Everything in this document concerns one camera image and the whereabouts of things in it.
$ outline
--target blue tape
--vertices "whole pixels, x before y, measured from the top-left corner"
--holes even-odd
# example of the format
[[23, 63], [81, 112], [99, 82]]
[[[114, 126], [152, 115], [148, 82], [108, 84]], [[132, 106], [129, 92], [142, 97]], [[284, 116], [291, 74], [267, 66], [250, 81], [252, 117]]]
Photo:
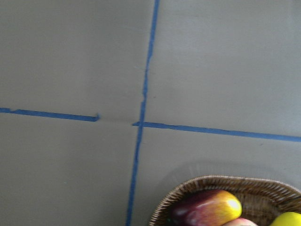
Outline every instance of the blue tape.
[[38, 111], [21, 110], [21, 109], [11, 111], [9, 108], [0, 108], [0, 113], [22, 114], [22, 115], [30, 115], [30, 116], [80, 120], [80, 121], [97, 121], [100, 119], [99, 115], [97, 115], [96, 117], [93, 117], [93, 116], [74, 115], [74, 114], [38, 112]]
[[[213, 134], [222, 134], [222, 135], [229, 135], [229, 136], [253, 137], [253, 138], [261, 138], [261, 139], [301, 142], [301, 137], [285, 136], [285, 135], [278, 135], [278, 134], [253, 133], [253, 132], [213, 129], [213, 128], [194, 127], [194, 126], [181, 126], [181, 125], [175, 126], [175, 125], [166, 125], [166, 124], [154, 123], [154, 122], [143, 122], [142, 125], [143, 127], [158, 128], [158, 129], [175, 129], [175, 130], [198, 132], [198, 133], [213, 133]], [[133, 126], [141, 126], [141, 123], [139, 121], [135, 122]]]
[[152, 53], [153, 53], [153, 46], [154, 46], [154, 42], [155, 42], [155, 33], [156, 33], [156, 26], [157, 26], [159, 3], [160, 3], [160, 0], [155, 0], [153, 16], [152, 16], [150, 41], [149, 41], [148, 54], [147, 54], [147, 60], [146, 60], [146, 67], [145, 67], [145, 72], [144, 72], [143, 101], [141, 102], [140, 117], [139, 117], [140, 125], [138, 126], [138, 134], [137, 134], [137, 141], [136, 141], [135, 154], [134, 154], [134, 163], [133, 163], [133, 169], [132, 169], [132, 178], [131, 178], [131, 185], [130, 185], [130, 191], [129, 191], [128, 205], [127, 205], [126, 226], [130, 226], [131, 221], [132, 221], [133, 205], [134, 205], [134, 198], [135, 198], [135, 188], [136, 188], [136, 178], [137, 178], [138, 164], [139, 164], [139, 150], [140, 150], [141, 140], [142, 140], [142, 136], [143, 136], [143, 122], [144, 122], [145, 110], [146, 110], [146, 100], [147, 100], [147, 91], [148, 91], [148, 74], [149, 74], [151, 57], [152, 57]]

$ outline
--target fruit basket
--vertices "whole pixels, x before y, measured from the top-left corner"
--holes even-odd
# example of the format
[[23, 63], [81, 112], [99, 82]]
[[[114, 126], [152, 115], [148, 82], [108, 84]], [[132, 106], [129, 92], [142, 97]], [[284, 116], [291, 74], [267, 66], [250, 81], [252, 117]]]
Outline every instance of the fruit basket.
[[221, 189], [234, 194], [242, 204], [241, 217], [268, 226], [283, 212], [301, 213], [301, 191], [279, 181], [229, 176], [203, 176], [188, 180], [171, 192], [153, 212], [149, 226], [166, 226], [169, 208], [188, 194]]

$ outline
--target white surface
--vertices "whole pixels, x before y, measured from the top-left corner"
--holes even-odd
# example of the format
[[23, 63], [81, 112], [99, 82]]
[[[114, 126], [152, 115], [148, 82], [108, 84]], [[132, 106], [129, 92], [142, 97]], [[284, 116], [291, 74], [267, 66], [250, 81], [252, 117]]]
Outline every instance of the white surface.
[[[123, 226], [153, 0], [2, 0], [0, 225]], [[162, 0], [146, 121], [301, 136], [301, 1]], [[132, 226], [204, 174], [301, 189], [301, 143], [145, 128]]]
[[300, 25], [300, 1], [162, 1], [146, 121], [301, 136]]
[[145, 226], [159, 201], [204, 175], [269, 178], [301, 188], [301, 143], [145, 128], [132, 226]]

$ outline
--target horizontal blue tape strip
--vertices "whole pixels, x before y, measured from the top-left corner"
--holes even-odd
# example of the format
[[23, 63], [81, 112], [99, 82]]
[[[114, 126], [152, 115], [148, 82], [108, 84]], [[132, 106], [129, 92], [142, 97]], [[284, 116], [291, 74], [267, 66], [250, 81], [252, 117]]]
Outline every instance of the horizontal blue tape strip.
[[40, 117], [80, 120], [80, 121], [97, 121], [100, 119], [99, 115], [93, 117], [93, 116], [74, 115], [74, 114], [38, 112], [38, 111], [21, 110], [21, 109], [11, 111], [9, 108], [0, 108], [0, 113], [22, 114], [22, 115], [30, 115], [30, 116], [40, 116]]
[[[139, 126], [139, 125], [140, 125], [139, 122], [135, 122], [133, 124], [133, 126]], [[175, 129], [175, 130], [191, 131], [191, 132], [198, 132], [198, 133], [213, 133], [213, 134], [222, 134], [222, 135], [229, 135], [229, 136], [253, 137], [253, 138], [262, 138], [262, 139], [301, 142], [301, 137], [294, 137], [294, 136], [285, 136], [285, 135], [268, 134], [268, 133], [253, 133], [253, 132], [213, 129], [213, 128], [194, 127], [194, 126], [181, 126], [181, 125], [175, 126], [175, 125], [166, 125], [166, 124], [155, 123], [155, 122], [144, 122], [143, 127], [158, 128], [158, 129]]]

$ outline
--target mango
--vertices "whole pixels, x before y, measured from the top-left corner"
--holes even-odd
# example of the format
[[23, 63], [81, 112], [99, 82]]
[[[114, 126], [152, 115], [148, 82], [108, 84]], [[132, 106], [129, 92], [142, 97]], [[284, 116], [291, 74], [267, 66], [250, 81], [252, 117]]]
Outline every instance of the mango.
[[230, 192], [208, 190], [175, 203], [170, 218], [176, 226], [221, 226], [241, 215], [240, 201]]
[[237, 218], [222, 226], [257, 226], [253, 221], [244, 218]]
[[270, 226], [301, 226], [301, 214], [285, 212], [280, 214]]

